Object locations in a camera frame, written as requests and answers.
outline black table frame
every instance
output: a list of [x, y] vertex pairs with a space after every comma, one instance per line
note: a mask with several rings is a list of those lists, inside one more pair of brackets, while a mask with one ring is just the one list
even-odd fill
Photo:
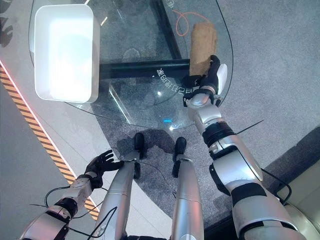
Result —
[[155, 69], [164, 70], [167, 77], [183, 78], [189, 74], [190, 60], [182, 59], [162, 0], [152, 0], [151, 8], [157, 17], [157, 24], [163, 32], [172, 59], [121, 63], [101, 63], [100, 79], [140, 78], [155, 74]]

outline gray floor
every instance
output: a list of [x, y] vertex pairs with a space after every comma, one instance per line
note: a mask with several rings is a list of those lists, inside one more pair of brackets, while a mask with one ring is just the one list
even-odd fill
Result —
[[[264, 122], [240, 134], [262, 167], [270, 167], [286, 179], [293, 178], [313, 162], [285, 155], [320, 123], [320, 66], [317, 48], [320, 29], [319, 1], [219, 1], [229, 28], [234, 50], [234, 72], [228, 96], [221, 111], [229, 125], [238, 132], [260, 120]], [[187, 139], [186, 153], [194, 159], [203, 201], [205, 226], [230, 214], [231, 200], [222, 195], [209, 175], [207, 147], [194, 126], [165, 132], [97, 117], [111, 147], [125, 154], [130, 138], [138, 131], [146, 135], [148, 162], [143, 164], [137, 181], [150, 198], [169, 216], [173, 214], [171, 177], [174, 141]]]
[[[289, 155], [298, 156], [297, 152], [300, 153], [302, 149], [307, 149], [310, 157], [318, 154], [312, 149], [315, 146], [313, 143], [319, 139], [319, 134], [315, 134], [319, 130], [314, 129], [320, 123], [320, 69], [317, 67], [320, 66], [320, 2], [221, 0], [219, 3], [234, 49], [233, 80], [221, 111], [235, 132], [264, 120], [240, 136], [262, 167], [268, 166], [267, 169], [289, 180], [313, 162], [301, 155], [296, 158], [289, 158]], [[0, 231], [8, 239], [16, 238], [31, 216], [38, 213], [28, 206], [31, 200], [41, 202], [43, 194], [49, 189], [65, 184], [54, 166], [44, 167], [51, 163], [49, 160], [39, 164], [38, 161], [48, 156], [37, 140], [31, 140], [34, 136], [19, 114], [8, 96], [1, 91], [1, 178], [8, 174], [7, 178], [11, 181], [13, 175], [17, 179], [12, 184], [14, 187], [10, 188], [1, 181], [4, 186], [1, 186]], [[176, 181], [171, 177], [171, 154], [174, 141], [179, 136], [187, 138], [186, 154], [194, 159], [203, 199], [205, 225], [213, 224], [230, 214], [230, 199], [217, 190], [209, 175], [211, 160], [208, 150], [194, 126], [167, 133], [111, 122], [100, 117], [97, 119], [118, 155], [129, 151], [131, 138], [136, 132], [144, 132], [148, 150], [143, 161], [157, 167], [168, 184], [158, 170], [146, 164], [141, 166], [141, 179], [137, 183], [169, 216], [173, 212], [172, 191], [176, 187]], [[304, 144], [298, 144], [304, 137], [311, 140], [306, 141], [308, 144], [305, 141]], [[20, 141], [28, 145], [23, 147], [18, 144]], [[43, 171], [33, 175], [33, 168], [28, 169], [21, 164], [26, 161], [20, 162], [17, 159], [27, 159], [28, 163], [41, 169], [50, 168], [52, 176], [46, 178], [48, 174], [45, 175]], [[45, 182], [35, 190], [31, 181], [25, 179], [41, 179]], [[271, 188], [276, 187], [270, 179], [267, 184]], [[18, 190], [18, 197], [12, 189]], [[10, 226], [7, 220], [10, 217], [17, 224]], [[90, 227], [81, 229], [90, 231]]]
[[[38, 141], [15, 103], [0, 83], [0, 235], [2, 240], [18, 239], [33, 218], [44, 209], [46, 193], [68, 183]], [[62, 195], [53, 192], [48, 203]], [[86, 215], [71, 227], [90, 233], [95, 222]], [[67, 240], [87, 239], [70, 232]]]

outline robotic hand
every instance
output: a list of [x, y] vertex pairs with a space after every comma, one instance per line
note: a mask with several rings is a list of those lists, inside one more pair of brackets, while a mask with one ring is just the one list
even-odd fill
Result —
[[123, 161], [114, 162], [112, 150], [95, 157], [83, 175], [70, 185], [62, 198], [34, 219], [26, 228], [21, 240], [64, 240], [69, 231], [69, 222], [82, 208], [92, 191], [103, 185], [102, 176], [124, 166]]
[[222, 118], [217, 94], [226, 79], [227, 66], [211, 56], [208, 74], [194, 81], [199, 89], [185, 94], [183, 104], [209, 148], [217, 188], [232, 197], [236, 234], [246, 240], [303, 240], [279, 200], [263, 187], [259, 164]]

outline gray carpet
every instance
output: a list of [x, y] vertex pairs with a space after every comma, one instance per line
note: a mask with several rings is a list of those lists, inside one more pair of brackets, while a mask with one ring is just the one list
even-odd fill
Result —
[[[318, 77], [319, 49], [316, 47], [320, 3], [309, 1], [263, 2], [220, 1], [234, 49], [234, 73], [230, 91], [221, 111], [229, 125], [238, 132], [264, 120], [240, 134], [262, 167], [279, 176], [294, 175], [313, 161], [290, 159], [292, 168], [282, 168], [281, 158], [320, 122]], [[97, 117], [110, 145], [124, 155], [131, 149], [130, 138], [136, 132], [146, 136], [147, 152], [137, 181], [148, 196], [169, 216], [173, 215], [171, 177], [174, 141], [187, 139], [186, 154], [194, 159], [203, 201], [204, 224], [209, 226], [230, 214], [231, 200], [222, 195], [209, 175], [208, 149], [194, 126], [172, 132], [127, 125]], [[266, 177], [266, 185], [277, 183]]]

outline black cable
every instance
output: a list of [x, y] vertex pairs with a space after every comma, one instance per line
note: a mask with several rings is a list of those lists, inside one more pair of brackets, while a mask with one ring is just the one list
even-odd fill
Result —
[[41, 205], [41, 204], [29, 204], [30, 206], [37, 206], [37, 207], [44, 207], [44, 208], [46, 208], [46, 206], [45, 205]]
[[263, 172], [265, 172], [266, 174], [270, 175], [271, 177], [277, 179], [277, 180], [278, 180], [280, 183], [282, 183], [283, 185], [286, 185], [286, 187], [289, 189], [289, 193], [288, 193], [288, 195], [286, 196], [286, 198], [283, 200], [283, 203], [282, 203], [282, 205], [286, 205], [286, 203], [287, 203], [287, 201], [289, 200], [289, 198], [290, 198], [290, 196], [291, 196], [291, 193], [292, 193], [292, 189], [291, 189], [291, 187], [289, 186], [289, 184], [286, 183], [286, 182], [284, 182], [284, 181], [282, 181], [280, 178], [276, 177], [275, 175], [273, 175], [272, 173], [268, 172], [267, 170], [265, 170], [265, 169], [263, 169], [263, 168], [261, 168], [261, 170], [262, 170]]
[[[57, 191], [57, 190], [61, 190], [61, 189], [68, 189], [70, 188], [70, 185], [69, 186], [63, 186], [63, 187], [57, 187], [57, 188], [54, 188], [54, 189], [51, 189], [44, 197], [44, 202], [45, 202], [45, 206], [44, 205], [39, 205], [39, 204], [30, 204], [31, 206], [40, 206], [40, 207], [45, 207], [45, 208], [48, 208], [49, 205], [48, 205], [48, 197], [49, 195], [54, 192], [54, 191]], [[81, 216], [76, 216], [74, 217], [73, 219], [80, 219], [82, 217], [84, 217], [85, 215], [87, 215], [88, 213], [92, 212], [93, 210], [95, 210], [97, 207], [99, 207], [104, 201], [100, 202], [97, 206], [95, 206], [94, 208], [90, 209], [89, 211], [87, 211], [85, 214], [81, 215]]]
[[[219, 5], [219, 3], [218, 3], [218, 0], [215, 0], [215, 2], [216, 2], [216, 4], [218, 5], [218, 8], [219, 8], [219, 11], [220, 11], [220, 14], [221, 14], [223, 23], [224, 23], [224, 25], [225, 25], [226, 31], [227, 31], [228, 36], [229, 36], [230, 46], [231, 46], [232, 68], [231, 68], [230, 84], [229, 84], [228, 89], [227, 89], [226, 94], [225, 94], [225, 96], [227, 96], [227, 94], [228, 94], [228, 92], [229, 92], [229, 89], [230, 89], [230, 86], [231, 86], [232, 76], [233, 76], [233, 73], [234, 73], [234, 48], [232, 47], [232, 41], [231, 41], [231, 37], [230, 37], [230, 32], [229, 32], [229, 29], [228, 29], [228, 27], [227, 27], [227, 24], [226, 24], [224, 15], [222, 14], [220, 5]], [[219, 104], [219, 106], [221, 106], [221, 104], [224, 102], [224, 100], [225, 100], [225, 97], [222, 99], [222, 101], [221, 101], [221, 103]]]
[[243, 130], [241, 130], [241, 131], [237, 132], [236, 134], [238, 135], [238, 134], [240, 134], [240, 133], [244, 132], [245, 130], [250, 129], [250, 128], [254, 127], [255, 125], [257, 125], [257, 124], [259, 124], [259, 123], [261, 123], [261, 122], [263, 122], [263, 121], [264, 121], [264, 120], [258, 121], [257, 123], [252, 124], [251, 126], [248, 126], [247, 128], [245, 128], [245, 129], [243, 129]]
[[165, 183], [166, 183], [169, 187], [171, 187], [171, 185], [168, 183], [166, 177], [164, 176], [164, 174], [162, 173], [162, 171], [161, 171], [159, 168], [157, 168], [156, 166], [154, 166], [154, 165], [152, 165], [152, 164], [150, 164], [150, 163], [147, 163], [147, 162], [140, 161], [139, 163], [140, 163], [140, 164], [149, 165], [150, 167], [155, 168], [155, 169], [161, 174], [161, 176], [162, 176], [163, 180], [165, 181]]
[[[74, 231], [75, 233], [78, 233], [78, 234], [82, 234], [82, 235], [87, 236], [87, 237], [88, 237], [87, 240], [90, 240], [90, 238], [94, 238], [94, 239], [100, 238], [103, 234], [105, 234], [105, 232], [106, 232], [106, 230], [107, 230], [107, 227], [108, 227], [108, 225], [109, 225], [109, 222], [110, 222], [111, 218], [113, 217], [113, 215], [115, 214], [117, 208], [118, 208], [117, 206], [115, 206], [114, 208], [112, 208], [112, 209], [106, 214], [106, 216], [103, 218], [103, 220], [95, 227], [95, 229], [91, 232], [91, 234], [87, 234], [87, 233], [85, 233], [85, 232], [82, 232], [82, 231], [73, 229], [72, 227], [69, 227], [69, 229], [70, 229], [71, 231]], [[97, 230], [97, 229], [101, 226], [101, 224], [107, 219], [107, 217], [108, 217], [108, 215], [111, 213], [111, 211], [113, 211], [113, 213], [111, 214], [108, 222], [106, 223], [103, 232], [102, 232], [100, 235], [98, 235], [98, 236], [93, 236], [93, 234], [96, 232], [96, 230]]]
[[62, 187], [57, 187], [57, 188], [54, 188], [54, 189], [51, 189], [50, 191], [48, 191], [48, 193], [45, 195], [44, 197], [44, 204], [45, 206], [48, 208], [49, 205], [48, 205], [48, 197], [49, 195], [54, 192], [54, 191], [57, 191], [57, 190], [61, 190], [61, 189], [68, 189], [70, 188], [70, 185], [69, 186], [62, 186]]
[[85, 214], [81, 215], [81, 216], [75, 216], [73, 219], [80, 219], [82, 217], [84, 217], [85, 215], [87, 215], [88, 213], [92, 212], [93, 210], [95, 210], [97, 207], [99, 207], [104, 201], [100, 202], [97, 206], [95, 206], [94, 208], [90, 209], [89, 211], [87, 211]]

